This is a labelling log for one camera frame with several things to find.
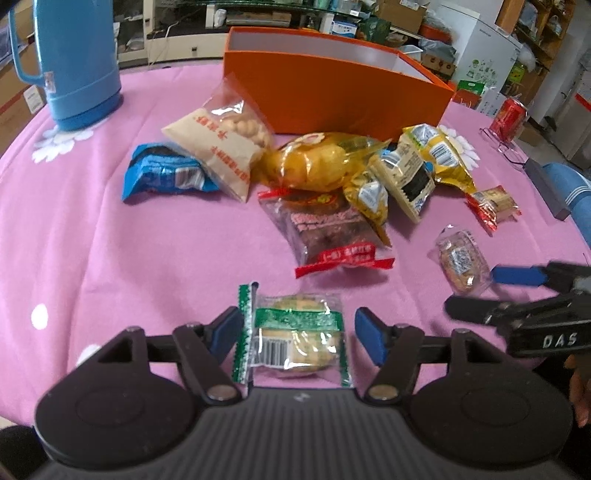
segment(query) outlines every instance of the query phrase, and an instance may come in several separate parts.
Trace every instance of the table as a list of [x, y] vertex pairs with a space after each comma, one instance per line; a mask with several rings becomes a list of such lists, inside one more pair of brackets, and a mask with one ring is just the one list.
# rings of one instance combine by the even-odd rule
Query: table
[[[502, 184], [523, 215], [490, 237], [457, 190], [436, 189], [418, 226], [391, 203], [390, 271], [337, 270], [296, 280], [290, 247], [252, 194], [244, 205], [222, 194], [123, 204], [136, 145], [164, 140], [161, 128], [199, 107], [221, 75], [220, 65], [126, 74], [124, 104], [106, 121], [56, 135], [45, 108], [2, 157], [0, 416], [31, 423], [39, 397], [123, 328], [140, 325], [162, 335], [187, 322], [208, 323], [236, 304], [238, 285], [254, 280], [265, 294], [340, 293], [349, 332], [355, 310], [368, 306], [386, 323], [448, 335], [459, 325], [442, 312], [452, 290], [427, 252], [449, 223], [473, 232], [490, 265], [584, 262], [589, 252], [573, 221], [555, 220], [527, 177], [480, 138], [478, 129], [490, 120], [456, 104], [442, 124], [480, 155], [476, 185]], [[506, 291], [520, 301], [549, 295], [543, 288]], [[503, 347], [491, 330], [473, 329]], [[376, 369], [353, 337], [348, 345], [363, 388]], [[442, 373], [423, 368], [419, 385]]]

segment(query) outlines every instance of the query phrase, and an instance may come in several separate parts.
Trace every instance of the red packaging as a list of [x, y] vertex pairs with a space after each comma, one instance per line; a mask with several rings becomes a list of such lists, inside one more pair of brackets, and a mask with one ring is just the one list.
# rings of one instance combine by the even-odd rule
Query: red packaging
[[513, 142], [526, 116], [527, 109], [523, 104], [514, 98], [508, 98], [492, 121], [491, 130], [501, 141]]

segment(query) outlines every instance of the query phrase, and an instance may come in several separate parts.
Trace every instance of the blue thermos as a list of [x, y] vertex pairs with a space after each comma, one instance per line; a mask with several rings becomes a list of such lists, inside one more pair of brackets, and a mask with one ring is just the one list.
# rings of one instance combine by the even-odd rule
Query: blue thermos
[[39, 76], [22, 71], [14, 10], [9, 13], [14, 66], [25, 83], [45, 89], [61, 130], [88, 127], [121, 104], [113, 37], [113, 0], [34, 0]]

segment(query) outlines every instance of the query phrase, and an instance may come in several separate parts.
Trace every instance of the yellow snack bag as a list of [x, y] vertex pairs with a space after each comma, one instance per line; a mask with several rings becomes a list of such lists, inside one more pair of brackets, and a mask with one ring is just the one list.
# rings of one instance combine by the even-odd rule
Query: yellow snack bag
[[427, 124], [403, 128], [402, 131], [400, 141], [410, 140], [423, 160], [433, 165], [433, 179], [437, 183], [452, 185], [465, 193], [477, 191], [462, 158], [443, 132]]
[[370, 170], [358, 173], [343, 187], [349, 203], [357, 208], [378, 234], [386, 247], [392, 243], [386, 234], [384, 224], [388, 219], [388, 192]]
[[253, 175], [269, 187], [331, 192], [363, 171], [369, 157], [388, 144], [334, 132], [303, 135], [279, 150], [264, 152]]

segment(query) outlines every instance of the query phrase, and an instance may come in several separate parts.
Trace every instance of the snack package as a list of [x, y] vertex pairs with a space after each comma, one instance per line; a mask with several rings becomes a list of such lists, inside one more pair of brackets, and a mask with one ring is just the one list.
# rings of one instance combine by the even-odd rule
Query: snack package
[[186, 193], [200, 190], [215, 192], [217, 185], [207, 178], [200, 163], [181, 155], [165, 144], [139, 145], [123, 182], [121, 199], [140, 192]]
[[391, 247], [384, 229], [388, 219], [388, 193], [370, 170], [358, 173], [343, 187], [345, 198], [369, 220], [379, 239]]
[[478, 293], [488, 287], [491, 269], [468, 230], [448, 225], [436, 246], [441, 268], [456, 292]]
[[269, 187], [331, 192], [363, 171], [369, 157], [389, 142], [340, 133], [314, 133], [266, 151], [256, 179]]
[[251, 164], [272, 143], [271, 131], [253, 103], [223, 79], [202, 108], [162, 132], [199, 158], [207, 175], [228, 195], [246, 201]]
[[452, 185], [465, 193], [476, 191], [462, 158], [443, 132], [427, 124], [403, 128], [402, 131], [400, 142], [410, 140], [423, 160], [433, 164], [436, 182]]
[[259, 202], [293, 250], [296, 278], [340, 265], [389, 269], [394, 264], [383, 258], [387, 249], [341, 190], [271, 190], [261, 192]]
[[402, 211], [414, 223], [419, 223], [419, 215], [435, 183], [417, 150], [409, 142], [400, 142], [395, 151], [374, 155], [369, 160], [369, 168]]
[[515, 200], [501, 185], [493, 189], [466, 194], [466, 200], [489, 233], [496, 232], [499, 222], [521, 215]]
[[236, 347], [235, 367], [244, 367], [242, 374], [235, 368], [234, 380], [246, 383], [252, 369], [265, 368], [280, 378], [316, 375], [351, 387], [341, 312], [335, 295], [256, 295], [250, 333], [245, 324]]

